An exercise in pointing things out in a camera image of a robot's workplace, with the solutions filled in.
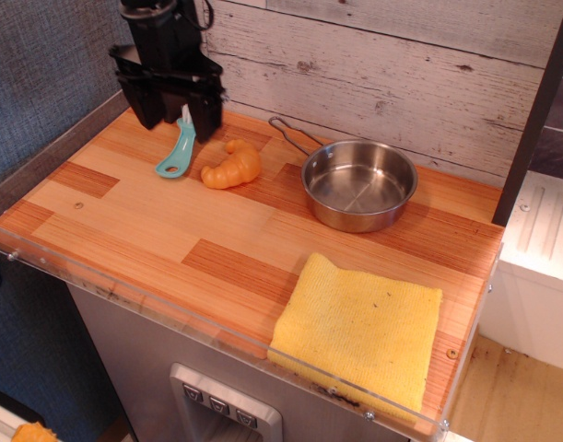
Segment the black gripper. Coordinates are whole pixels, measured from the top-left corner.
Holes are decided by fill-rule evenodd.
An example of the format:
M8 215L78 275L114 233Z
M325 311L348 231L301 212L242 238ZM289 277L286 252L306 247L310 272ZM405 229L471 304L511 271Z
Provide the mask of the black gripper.
M130 107L148 130L173 123L187 104L196 139L207 142L222 124L223 68L202 53L202 32L194 8L121 8L134 42L115 45L110 57Z

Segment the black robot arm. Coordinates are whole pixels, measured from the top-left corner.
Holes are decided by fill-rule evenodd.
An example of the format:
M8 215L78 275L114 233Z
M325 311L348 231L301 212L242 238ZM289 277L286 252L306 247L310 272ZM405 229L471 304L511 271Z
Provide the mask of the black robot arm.
M205 3L199 21L193 1L121 1L119 12L134 42L115 45L110 57L123 94L148 130L173 123L187 106L196 139L207 142L222 124L223 68L202 52L202 33L214 24L214 9Z

